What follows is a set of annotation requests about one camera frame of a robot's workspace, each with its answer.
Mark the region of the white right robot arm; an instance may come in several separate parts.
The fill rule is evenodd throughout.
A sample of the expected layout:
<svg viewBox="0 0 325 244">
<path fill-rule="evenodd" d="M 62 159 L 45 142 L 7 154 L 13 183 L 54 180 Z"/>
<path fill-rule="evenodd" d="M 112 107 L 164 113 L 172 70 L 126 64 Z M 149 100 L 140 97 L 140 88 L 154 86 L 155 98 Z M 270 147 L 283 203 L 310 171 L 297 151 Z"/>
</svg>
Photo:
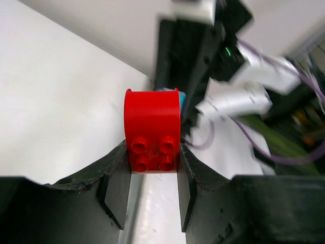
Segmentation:
<svg viewBox="0 0 325 244">
<path fill-rule="evenodd" d="M 268 91 L 289 95 L 296 69 L 247 47 L 238 32 L 253 20 L 243 1 L 172 1 L 174 19 L 159 23 L 154 89 L 185 93 L 181 133 L 212 129 L 226 117 L 266 114 Z"/>
</svg>

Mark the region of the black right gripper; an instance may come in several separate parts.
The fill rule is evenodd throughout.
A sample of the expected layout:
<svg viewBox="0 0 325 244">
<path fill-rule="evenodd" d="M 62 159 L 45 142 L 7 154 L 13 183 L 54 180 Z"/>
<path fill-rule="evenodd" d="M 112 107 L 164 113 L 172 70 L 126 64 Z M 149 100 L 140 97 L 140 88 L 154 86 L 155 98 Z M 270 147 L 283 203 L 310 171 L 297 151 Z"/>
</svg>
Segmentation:
<svg viewBox="0 0 325 244">
<path fill-rule="evenodd" d="M 214 24 L 161 19 L 154 89 L 179 88 L 186 93 L 181 131 L 196 126 L 195 106 L 205 96 L 208 80 L 229 81 L 245 63 L 237 32 L 253 17 L 241 1 L 214 1 Z"/>
</svg>

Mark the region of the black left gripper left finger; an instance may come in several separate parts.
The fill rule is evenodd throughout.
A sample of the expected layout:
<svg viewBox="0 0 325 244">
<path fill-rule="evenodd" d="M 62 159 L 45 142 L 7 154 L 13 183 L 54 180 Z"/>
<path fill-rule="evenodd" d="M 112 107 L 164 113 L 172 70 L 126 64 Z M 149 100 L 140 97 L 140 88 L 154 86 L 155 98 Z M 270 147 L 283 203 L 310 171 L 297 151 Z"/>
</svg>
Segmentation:
<svg viewBox="0 0 325 244">
<path fill-rule="evenodd" d="M 126 143 L 50 185 L 1 177 L 1 243 L 118 243 L 131 183 Z"/>
</svg>

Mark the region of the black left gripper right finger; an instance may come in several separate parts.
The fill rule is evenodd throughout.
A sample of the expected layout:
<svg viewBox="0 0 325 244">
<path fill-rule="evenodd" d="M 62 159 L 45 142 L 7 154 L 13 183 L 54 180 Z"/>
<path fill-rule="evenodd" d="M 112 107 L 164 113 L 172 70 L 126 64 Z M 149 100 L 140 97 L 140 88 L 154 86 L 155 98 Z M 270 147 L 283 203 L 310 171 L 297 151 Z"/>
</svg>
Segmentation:
<svg viewBox="0 0 325 244">
<path fill-rule="evenodd" d="M 177 172 L 187 243 L 324 243 L 324 177 L 227 179 L 182 144 Z"/>
</svg>

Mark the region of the yellow red blue lego cluster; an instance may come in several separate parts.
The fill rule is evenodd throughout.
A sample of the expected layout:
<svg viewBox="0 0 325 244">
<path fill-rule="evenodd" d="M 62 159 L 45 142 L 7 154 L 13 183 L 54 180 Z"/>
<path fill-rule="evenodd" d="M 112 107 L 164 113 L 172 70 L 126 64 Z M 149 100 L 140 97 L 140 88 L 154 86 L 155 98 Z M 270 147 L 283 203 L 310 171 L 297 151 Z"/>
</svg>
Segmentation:
<svg viewBox="0 0 325 244">
<path fill-rule="evenodd" d="M 124 132 L 133 173 L 177 172 L 180 115 L 178 89 L 126 91 Z"/>
</svg>

